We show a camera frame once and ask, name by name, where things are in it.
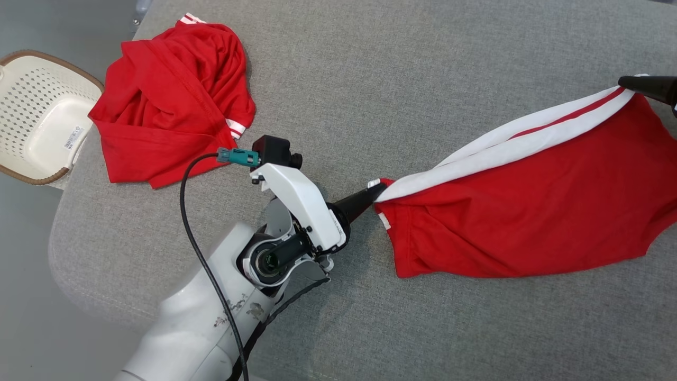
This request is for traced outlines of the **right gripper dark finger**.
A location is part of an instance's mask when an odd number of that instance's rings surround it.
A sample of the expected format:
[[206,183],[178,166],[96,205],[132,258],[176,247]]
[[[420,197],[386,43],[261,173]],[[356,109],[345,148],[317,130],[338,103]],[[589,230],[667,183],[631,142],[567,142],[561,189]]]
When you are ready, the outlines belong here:
[[675,105],[676,83],[620,83],[620,86],[654,101]]
[[630,90],[669,90],[675,87],[676,76],[622,76],[619,86]]

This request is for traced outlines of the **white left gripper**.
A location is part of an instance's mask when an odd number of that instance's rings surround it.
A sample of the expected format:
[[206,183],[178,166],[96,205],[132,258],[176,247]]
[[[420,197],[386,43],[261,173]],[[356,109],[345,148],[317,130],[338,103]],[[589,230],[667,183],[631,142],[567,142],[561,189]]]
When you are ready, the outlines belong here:
[[339,222],[319,188],[300,170],[268,163],[254,169],[250,177],[262,178],[262,191],[271,190],[302,228],[312,229],[307,234],[313,246],[321,246],[322,251],[343,246],[347,235],[341,225],[351,224],[387,189],[386,184],[375,184],[332,203],[332,210],[340,214]]

